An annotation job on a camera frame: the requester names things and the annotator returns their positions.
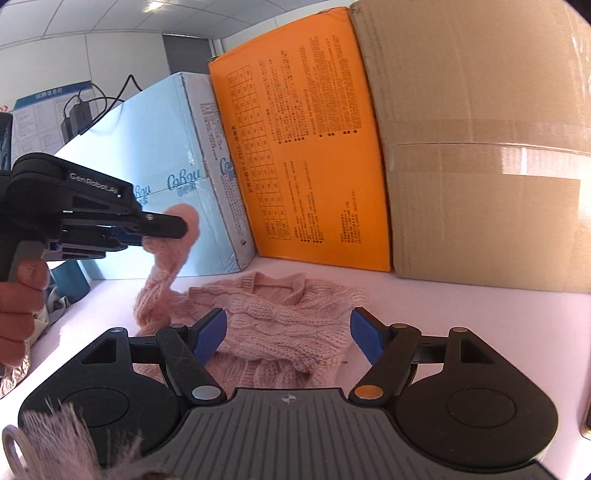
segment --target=light blue box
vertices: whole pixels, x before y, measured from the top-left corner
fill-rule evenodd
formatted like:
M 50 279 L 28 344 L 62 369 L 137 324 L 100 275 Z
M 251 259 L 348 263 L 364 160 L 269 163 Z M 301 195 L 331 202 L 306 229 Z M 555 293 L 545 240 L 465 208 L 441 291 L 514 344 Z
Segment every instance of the light blue box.
M 134 185 L 142 208 L 194 206 L 200 237 L 180 276 L 244 269 L 256 249 L 208 75 L 176 73 L 114 108 L 57 154 Z M 146 278 L 140 247 L 83 262 L 91 279 Z

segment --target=human hand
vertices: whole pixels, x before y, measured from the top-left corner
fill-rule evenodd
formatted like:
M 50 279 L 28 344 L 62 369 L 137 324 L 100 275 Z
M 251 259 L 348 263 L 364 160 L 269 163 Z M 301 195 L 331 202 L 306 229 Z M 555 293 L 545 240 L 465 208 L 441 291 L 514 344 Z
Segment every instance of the human hand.
M 40 258 L 17 268 L 16 283 L 0 283 L 0 365 L 17 367 L 25 356 L 25 340 L 35 327 L 33 313 L 43 309 L 49 268 Z

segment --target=pink knit sweater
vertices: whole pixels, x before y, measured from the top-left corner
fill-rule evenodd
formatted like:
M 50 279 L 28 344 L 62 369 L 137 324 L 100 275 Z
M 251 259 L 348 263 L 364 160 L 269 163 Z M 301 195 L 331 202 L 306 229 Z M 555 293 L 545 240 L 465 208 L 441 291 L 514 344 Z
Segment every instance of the pink knit sweater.
M 275 280 L 259 272 L 175 292 L 170 287 L 199 235 L 199 217 L 188 205 L 167 213 L 182 216 L 189 232 L 182 240 L 144 241 L 155 265 L 135 306 L 138 335 L 153 335 L 170 323 L 191 326 L 221 307 L 228 332 L 206 368 L 228 395 L 235 387 L 338 386 L 336 375 L 352 343 L 349 316 L 356 306 L 366 306 L 363 292 L 304 274 Z M 155 365 L 136 370 L 162 381 Z

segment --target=orange box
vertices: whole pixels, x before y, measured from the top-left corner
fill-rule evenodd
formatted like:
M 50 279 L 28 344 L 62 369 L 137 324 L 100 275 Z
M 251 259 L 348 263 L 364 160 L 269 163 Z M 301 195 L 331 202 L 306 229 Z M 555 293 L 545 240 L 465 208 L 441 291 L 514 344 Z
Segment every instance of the orange box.
M 378 132 L 349 9 L 272 30 L 209 68 L 259 253 L 389 271 Z

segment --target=chart table on box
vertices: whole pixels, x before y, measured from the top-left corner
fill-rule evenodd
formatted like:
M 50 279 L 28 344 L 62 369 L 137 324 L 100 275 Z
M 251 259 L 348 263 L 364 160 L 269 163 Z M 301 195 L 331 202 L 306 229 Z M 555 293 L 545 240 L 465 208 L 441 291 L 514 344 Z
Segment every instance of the chart table on box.
M 228 75 L 230 95 L 238 125 L 239 142 L 253 181 L 269 238 L 290 240 L 283 196 L 277 179 L 276 165 L 269 150 L 267 131 L 251 67 Z

